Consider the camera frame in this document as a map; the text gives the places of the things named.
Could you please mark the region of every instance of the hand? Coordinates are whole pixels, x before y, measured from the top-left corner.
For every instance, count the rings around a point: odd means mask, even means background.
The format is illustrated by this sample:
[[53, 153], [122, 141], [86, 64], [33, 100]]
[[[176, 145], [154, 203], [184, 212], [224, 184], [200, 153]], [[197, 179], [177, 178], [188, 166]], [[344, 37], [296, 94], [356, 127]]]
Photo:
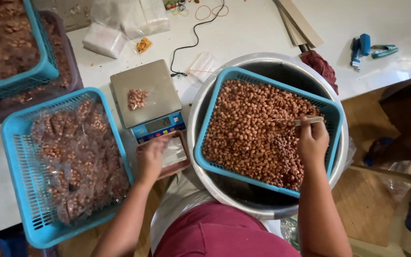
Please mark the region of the hand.
[[139, 173], [137, 181], [150, 187], [161, 174], [163, 151], [171, 137], [160, 137], [150, 140], [138, 158]]
[[296, 128], [297, 154], [304, 166], [324, 165], [329, 134], [323, 122], [309, 124], [307, 117], [300, 118], [300, 128]]

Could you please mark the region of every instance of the maroon shirt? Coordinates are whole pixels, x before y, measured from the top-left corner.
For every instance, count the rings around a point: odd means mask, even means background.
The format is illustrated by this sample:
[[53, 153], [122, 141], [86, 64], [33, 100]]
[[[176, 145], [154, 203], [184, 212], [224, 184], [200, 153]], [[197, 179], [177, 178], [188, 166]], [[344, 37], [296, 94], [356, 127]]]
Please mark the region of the maroon shirt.
[[176, 219], [164, 233], [153, 255], [202, 256], [299, 257], [300, 254], [247, 213], [218, 202], [208, 202]]

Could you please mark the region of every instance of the purple basket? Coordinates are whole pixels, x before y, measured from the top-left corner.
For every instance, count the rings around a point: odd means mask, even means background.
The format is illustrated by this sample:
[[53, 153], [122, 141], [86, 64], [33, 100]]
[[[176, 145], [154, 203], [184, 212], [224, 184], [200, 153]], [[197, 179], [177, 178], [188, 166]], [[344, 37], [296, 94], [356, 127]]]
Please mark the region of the purple basket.
[[7, 116], [9, 116], [10, 114], [23, 110], [25, 108], [31, 107], [31, 106], [35, 106], [37, 104], [52, 100], [54, 98], [60, 97], [60, 96], [64, 96], [66, 94], [69, 94], [71, 92], [77, 91], [79, 89], [83, 88], [83, 83], [82, 83], [82, 78], [80, 77], [80, 73], [78, 71], [78, 67], [77, 67], [77, 61], [75, 60], [75, 56], [74, 53], [72, 51], [72, 46], [71, 46], [71, 42], [69, 41], [69, 38], [66, 36], [66, 28], [63, 25], [63, 20], [60, 18], [60, 16], [58, 16], [58, 14], [53, 13], [51, 11], [41, 11], [40, 12], [41, 16], [45, 15], [45, 16], [50, 16], [55, 18], [56, 20], [56, 25], [57, 25], [57, 29], [60, 32], [60, 36], [61, 36], [61, 43], [64, 46], [64, 50], [66, 52], [66, 57], [68, 59], [68, 63], [69, 63], [69, 69], [71, 70], [71, 84], [69, 85], [69, 87], [65, 90], [61, 90], [61, 92], [55, 93], [55, 94], [51, 94], [48, 96], [44, 96], [44, 97], [40, 97], [37, 99], [33, 99], [27, 103], [20, 103], [19, 105], [15, 105], [15, 106], [11, 106], [9, 108], [3, 108], [0, 110], [0, 124], [3, 122], [4, 119], [7, 118]]

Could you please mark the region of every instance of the black cable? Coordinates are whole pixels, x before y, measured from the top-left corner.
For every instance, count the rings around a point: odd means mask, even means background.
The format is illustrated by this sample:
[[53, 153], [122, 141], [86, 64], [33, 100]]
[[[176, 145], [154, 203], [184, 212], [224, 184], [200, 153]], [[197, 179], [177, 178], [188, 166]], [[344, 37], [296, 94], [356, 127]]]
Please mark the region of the black cable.
[[173, 73], [171, 74], [171, 77], [174, 77], [174, 76], [180, 77], [180, 75], [183, 75], [183, 76], [185, 76], [185, 77], [188, 76], [186, 73], [183, 73], [183, 72], [180, 72], [180, 71], [173, 71], [173, 70], [172, 70], [172, 65], [174, 64], [175, 52], [176, 52], [177, 50], [180, 50], [180, 49], [193, 48], [193, 47], [195, 47], [195, 46], [197, 46], [197, 45], [199, 44], [199, 37], [198, 37], [198, 34], [196, 34], [196, 27], [199, 26], [199, 25], [201, 25], [201, 24], [211, 23], [212, 21], [214, 21], [214, 20], [218, 17], [218, 15], [220, 14], [220, 11], [225, 7], [225, 0], [221, 0], [221, 1], [222, 1], [221, 8], [220, 8], [220, 10], [216, 13], [215, 17], [214, 17], [212, 20], [198, 23], [198, 24], [196, 24], [196, 25], [193, 27], [193, 32], [195, 33], [195, 36], [196, 36], [196, 39], [197, 39], [196, 44], [194, 44], [194, 45], [192, 45], [192, 46], [180, 47], [180, 48], [177, 48], [177, 49], [174, 50], [174, 55], [172, 56], [172, 62], [171, 62], [171, 72], [173, 72]]

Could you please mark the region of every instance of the dark red cloth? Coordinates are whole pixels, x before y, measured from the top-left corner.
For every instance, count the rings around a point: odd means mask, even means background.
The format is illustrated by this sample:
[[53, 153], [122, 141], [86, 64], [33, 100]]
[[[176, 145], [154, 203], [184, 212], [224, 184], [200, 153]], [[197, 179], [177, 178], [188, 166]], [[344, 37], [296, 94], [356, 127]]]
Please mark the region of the dark red cloth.
[[316, 72], [318, 72], [324, 79], [331, 85], [337, 95], [339, 95], [339, 86], [336, 85], [336, 72], [329, 65], [327, 61], [321, 57], [315, 50], [303, 52], [300, 55], [300, 59], [303, 63], [310, 66]]
[[153, 257], [255, 257], [300, 254], [243, 211], [208, 202], [182, 214], [169, 226]]

